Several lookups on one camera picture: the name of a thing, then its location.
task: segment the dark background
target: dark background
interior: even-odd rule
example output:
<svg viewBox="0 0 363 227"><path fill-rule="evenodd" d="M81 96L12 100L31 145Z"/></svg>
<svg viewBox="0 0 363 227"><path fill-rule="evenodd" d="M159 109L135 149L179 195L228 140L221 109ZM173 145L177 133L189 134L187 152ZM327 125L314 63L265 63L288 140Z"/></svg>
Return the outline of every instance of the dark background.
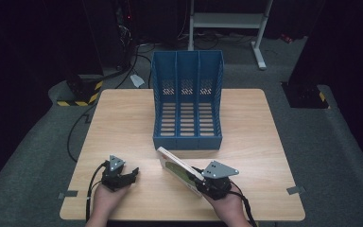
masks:
<svg viewBox="0 0 363 227"><path fill-rule="evenodd" d="M140 16L134 18L137 40L177 41L185 12L183 1L131 2L135 3L135 15ZM0 170L51 107L47 93L66 79L63 67L67 65L77 75L102 74L105 66L98 47L102 43L94 42L95 33L89 27L88 12L81 7L83 2L74 0L67 6L61 6L61 1L50 2L55 3L47 6L41 0L0 1ZM50 7L60 10L49 14ZM197 1L196 9L253 12L262 7L261 1L214 0ZM167 13L158 13L164 8ZM69 18L63 16L66 13L60 13L63 9L78 19L68 23ZM63 38L63 33L56 37L51 22L59 30L66 29L67 38L72 38ZM265 37L278 39L281 34L293 40L309 36L291 81L329 85L363 150L363 1L274 1Z"/></svg>

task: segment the black device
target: black device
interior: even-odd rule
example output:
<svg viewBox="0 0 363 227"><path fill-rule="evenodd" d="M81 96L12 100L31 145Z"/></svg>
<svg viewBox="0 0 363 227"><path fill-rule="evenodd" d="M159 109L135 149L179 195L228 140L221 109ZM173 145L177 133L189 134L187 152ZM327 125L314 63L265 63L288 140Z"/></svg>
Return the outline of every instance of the black device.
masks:
<svg viewBox="0 0 363 227"><path fill-rule="evenodd" d="M135 183L136 176L138 175L139 168L136 167L130 174L122 175L122 170L124 167L125 161L115 157L114 155L110 155L109 161L106 160L104 163L99 165L96 171L91 178L90 185L88 186L87 192L87 202L86 202L86 212L85 219L88 221L90 219L90 203L91 203L91 194L93 193L93 182L96 176L96 173L102 167L105 167L105 170L102 172L101 183L108 187L111 191L116 191L122 187Z"/></svg>
<svg viewBox="0 0 363 227"><path fill-rule="evenodd" d="M237 169L225 166L217 161L212 161L205 169L199 169L196 167L193 168L204 177L204 180L202 181L195 175L186 171L188 178L196 183L196 188L200 193L207 195L214 201L221 200L228 194L233 194L240 197L244 202L247 217L250 220L249 223L253 227L256 227L255 220L251 214L249 200L243 195L243 192L240 190L240 188L229 179L229 176L239 173ZM238 188L240 193L231 191L232 184Z"/></svg>
<svg viewBox="0 0 363 227"><path fill-rule="evenodd" d="M130 69L136 45L130 2L43 0L48 52L71 92L62 94L60 101L90 103L100 81Z"/></svg>
<svg viewBox="0 0 363 227"><path fill-rule="evenodd" d="M122 175L124 163L125 161L116 158L114 155L110 156L109 162L105 162L105 170L102 172L101 182L112 191L135 183L139 168L135 168L129 174Z"/></svg>

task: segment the stand leg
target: stand leg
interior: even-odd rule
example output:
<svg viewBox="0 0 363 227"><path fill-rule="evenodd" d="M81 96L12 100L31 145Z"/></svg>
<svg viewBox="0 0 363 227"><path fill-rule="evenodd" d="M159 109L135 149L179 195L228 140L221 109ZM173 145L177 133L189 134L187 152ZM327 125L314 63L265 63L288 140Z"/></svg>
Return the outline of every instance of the stand leg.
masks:
<svg viewBox="0 0 363 227"><path fill-rule="evenodd" d="M270 8L272 7L273 0L268 0L267 7L264 12L264 16L262 17L261 26L258 30L257 40L254 42L251 42L252 50L254 51L255 58L258 62L258 67L261 70L266 70L267 66L265 65L264 58L262 57L261 51L259 49L259 45L262 41L262 36L264 35L265 27L267 26L268 17Z"/></svg>

